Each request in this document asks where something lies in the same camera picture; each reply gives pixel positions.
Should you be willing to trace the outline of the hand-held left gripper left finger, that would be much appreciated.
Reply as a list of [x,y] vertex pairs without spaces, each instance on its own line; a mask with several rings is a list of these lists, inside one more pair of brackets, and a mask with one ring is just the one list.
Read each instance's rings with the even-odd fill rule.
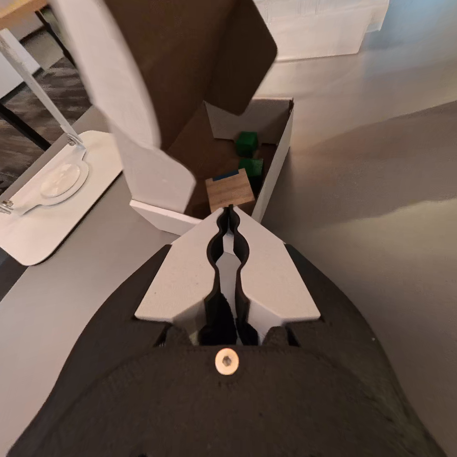
[[220,294],[217,261],[224,253],[227,209],[217,209],[170,246],[135,318],[170,323],[191,340],[209,323],[207,304]]

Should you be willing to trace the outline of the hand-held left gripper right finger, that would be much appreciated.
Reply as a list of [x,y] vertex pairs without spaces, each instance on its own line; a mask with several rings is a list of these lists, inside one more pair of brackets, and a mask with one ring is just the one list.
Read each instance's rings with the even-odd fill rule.
[[236,328],[244,345],[259,345],[273,327],[316,321],[317,308],[284,242],[238,207],[230,207]]

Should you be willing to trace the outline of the wooden cube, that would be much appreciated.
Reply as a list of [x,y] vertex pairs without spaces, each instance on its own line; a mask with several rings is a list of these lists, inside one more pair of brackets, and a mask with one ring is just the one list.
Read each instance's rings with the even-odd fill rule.
[[220,208],[230,205],[239,206],[255,202],[255,197],[249,183],[246,171],[238,169],[239,173],[227,179],[212,181],[212,178],[205,180],[210,212],[214,213]]

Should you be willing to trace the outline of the green cube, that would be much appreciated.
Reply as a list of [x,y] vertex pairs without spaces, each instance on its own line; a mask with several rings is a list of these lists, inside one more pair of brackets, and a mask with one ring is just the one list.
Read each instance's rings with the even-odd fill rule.
[[236,153],[239,157],[251,159],[258,150],[258,145],[257,132],[242,131],[235,141]]
[[241,158],[238,169],[244,169],[254,193],[259,192],[264,174],[264,159]]

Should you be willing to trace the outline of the white cardboard box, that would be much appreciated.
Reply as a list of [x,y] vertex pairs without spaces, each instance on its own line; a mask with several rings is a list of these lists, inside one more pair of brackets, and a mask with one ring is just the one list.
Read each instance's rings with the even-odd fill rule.
[[206,181],[238,170],[244,132],[263,161],[261,222],[289,151],[292,99],[254,98],[277,46],[254,1],[51,1],[115,139],[130,206],[183,235],[211,213]]

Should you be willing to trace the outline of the large white box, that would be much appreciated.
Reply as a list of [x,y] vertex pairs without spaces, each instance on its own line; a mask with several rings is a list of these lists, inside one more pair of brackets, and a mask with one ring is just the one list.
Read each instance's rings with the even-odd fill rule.
[[276,62],[353,55],[380,31],[388,0],[255,0],[277,45]]

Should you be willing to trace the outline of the white desk lamp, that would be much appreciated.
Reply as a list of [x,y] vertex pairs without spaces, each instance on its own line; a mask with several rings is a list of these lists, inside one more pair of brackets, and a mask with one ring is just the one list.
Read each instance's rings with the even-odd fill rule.
[[23,266],[49,258],[122,172],[110,133],[78,134],[28,70],[10,32],[1,30],[1,53],[59,123],[62,147],[11,197],[1,200],[1,249]]

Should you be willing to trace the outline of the wooden table with black legs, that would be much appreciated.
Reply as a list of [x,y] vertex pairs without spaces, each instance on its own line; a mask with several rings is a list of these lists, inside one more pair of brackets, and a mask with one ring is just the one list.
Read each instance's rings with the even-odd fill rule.
[[[60,40],[58,35],[52,29],[52,26],[49,22],[46,21],[44,15],[42,14],[42,9],[47,7],[49,1],[45,0],[16,0],[9,1],[5,6],[1,7],[0,13],[0,25],[1,25],[1,53],[9,64],[14,68],[14,70],[22,77],[29,89],[35,94],[35,96],[41,101],[43,106],[51,113],[54,119],[60,125],[60,128],[67,135],[67,141],[70,145],[81,144],[82,140],[79,138],[78,134],[71,127],[69,122],[63,116],[63,114],[58,110],[54,105],[52,100],[49,98],[47,93],[42,89],[42,87],[37,83],[32,73],[26,67],[23,59],[17,53],[17,51],[12,47],[9,41],[5,38],[3,30],[8,29],[9,26],[15,24],[19,20],[22,20],[27,14],[34,13],[35,16],[41,21],[42,25],[45,27],[47,32],[51,35],[54,41],[62,50],[65,58],[70,61],[70,63],[76,67],[76,64],[65,47],[63,42]],[[46,151],[50,148],[51,144],[38,134],[34,129],[32,129],[26,122],[24,122],[20,117],[18,117],[13,111],[8,109],[3,103],[0,104],[0,114],[1,118],[14,127],[19,133],[24,137],[32,141],[36,146],[41,150]]]

